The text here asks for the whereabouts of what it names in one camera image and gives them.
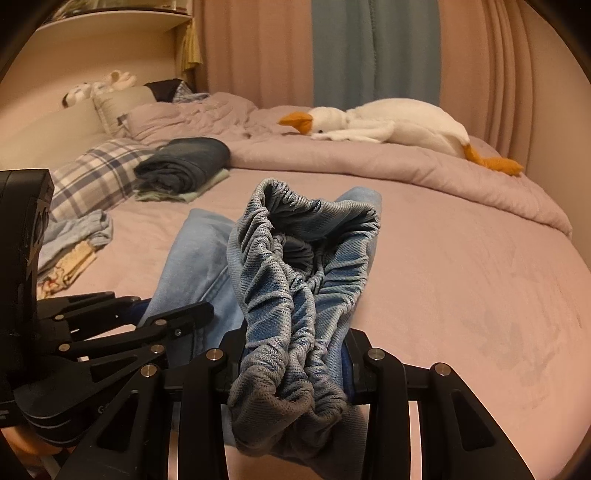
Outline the left hand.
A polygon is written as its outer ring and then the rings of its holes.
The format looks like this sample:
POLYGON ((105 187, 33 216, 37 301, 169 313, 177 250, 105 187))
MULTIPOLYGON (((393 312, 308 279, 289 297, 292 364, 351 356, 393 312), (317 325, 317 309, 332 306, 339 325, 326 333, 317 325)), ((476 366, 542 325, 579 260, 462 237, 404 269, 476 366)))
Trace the left hand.
POLYGON ((26 467, 41 467, 42 459, 57 455, 61 449, 42 440, 37 433, 24 425, 3 428, 9 446, 26 467))

